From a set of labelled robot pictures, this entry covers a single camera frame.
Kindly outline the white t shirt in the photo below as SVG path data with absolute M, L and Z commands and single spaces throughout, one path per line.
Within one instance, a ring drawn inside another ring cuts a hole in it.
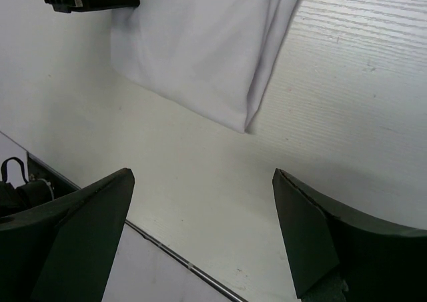
M 140 0 L 111 17 L 111 64 L 234 131 L 257 113 L 298 0 Z

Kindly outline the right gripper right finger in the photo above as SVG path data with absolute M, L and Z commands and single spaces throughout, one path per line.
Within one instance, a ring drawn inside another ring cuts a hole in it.
M 274 199 L 302 301 L 425 301 L 426 231 L 363 213 L 276 169 Z

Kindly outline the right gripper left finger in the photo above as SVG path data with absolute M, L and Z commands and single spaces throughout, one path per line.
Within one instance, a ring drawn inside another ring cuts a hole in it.
M 135 178 L 120 169 L 1 218 L 2 301 L 101 301 Z

